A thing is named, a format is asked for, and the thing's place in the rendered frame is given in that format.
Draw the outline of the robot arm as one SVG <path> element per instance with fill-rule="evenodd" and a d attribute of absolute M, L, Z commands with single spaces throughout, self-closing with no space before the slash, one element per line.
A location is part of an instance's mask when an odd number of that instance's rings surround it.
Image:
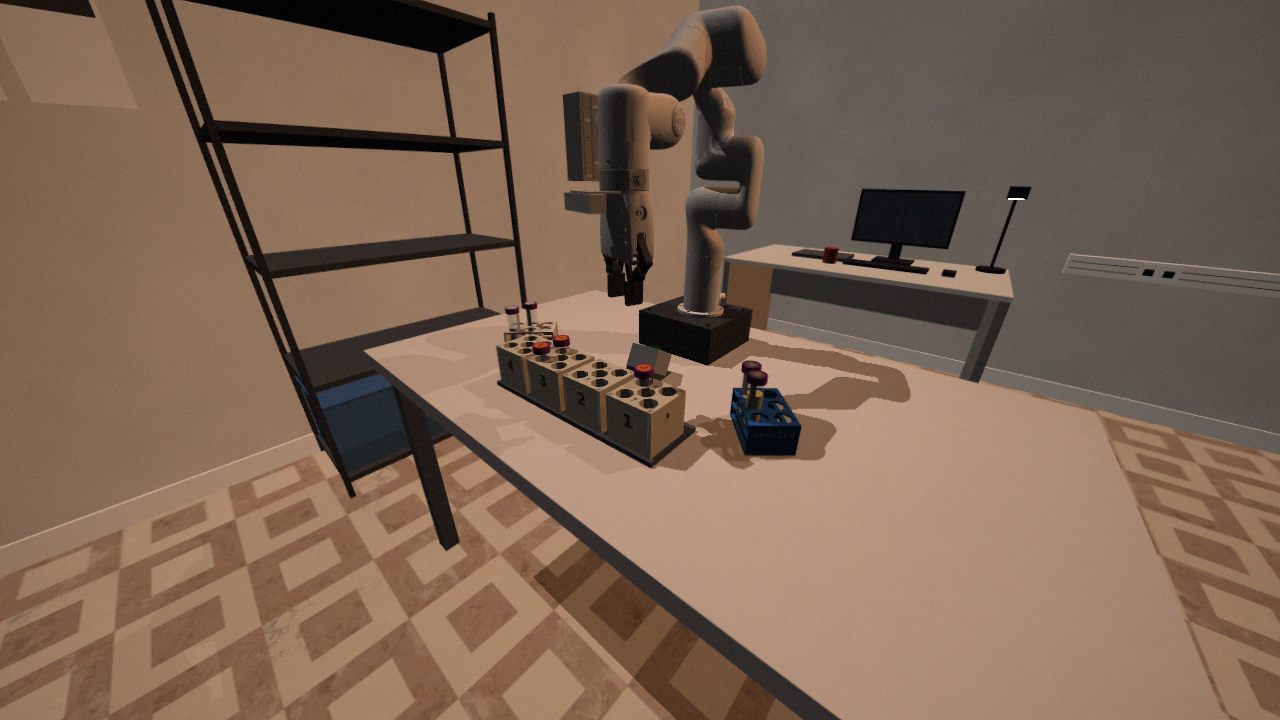
<path fill-rule="evenodd" d="M 746 8 L 723 6 L 685 17 L 660 53 L 598 94 L 599 187 L 614 191 L 564 192 L 564 210 L 607 214 L 605 193 L 648 191 L 650 150 L 678 143 L 685 129 L 680 102 L 692 95 L 698 177 L 739 181 L 740 187 L 699 187 L 686 199 L 684 304 L 677 306 L 686 316 L 723 314 L 717 301 L 726 299 L 719 293 L 724 245 L 716 229 L 745 231 L 756 220 L 763 143 L 756 136 L 733 136 L 735 108 L 718 87 L 755 85 L 765 60 L 765 41 Z"/>

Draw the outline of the blue tube rack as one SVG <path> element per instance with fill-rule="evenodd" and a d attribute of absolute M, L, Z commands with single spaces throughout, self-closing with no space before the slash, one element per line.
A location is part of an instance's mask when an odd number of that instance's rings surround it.
<path fill-rule="evenodd" d="M 777 404 L 783 405 L 785 409 L 780 410 Z M 739 411 L 739 405 L 742 413 Z M 748 424 L 744 424 L 742 415 Z M 759 423 L 751 420 L 750 416 L 753 415 L 762 415 Z M 791 418 L 792 421 L 787 423 L 783 415 Z M 759 410 L 745 407 L 745 397 L 740 396 L 740 388 L 733 388 L 730 416 L 742 446 L 744 455 L 796 455 L 801 424 L 778 388 L 765 388 L 762 409 Z"/>

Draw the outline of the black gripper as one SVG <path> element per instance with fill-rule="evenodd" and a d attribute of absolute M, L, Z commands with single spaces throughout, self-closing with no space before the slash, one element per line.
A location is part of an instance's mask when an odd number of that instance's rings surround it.
<path fill-rule="evenodd" d="M 643 304 L 643 281 L 654 258 L 652 196 L 649 190 L 621 191 L 605 193 L 605 202 L 607 214 L 600 214 L 600 242 L 608 296 L 625 296 L 626 306 Z M 634 258 L 637 260 L 632 261 Z M 632 272 L 632 265 L 639 266 Z"/>

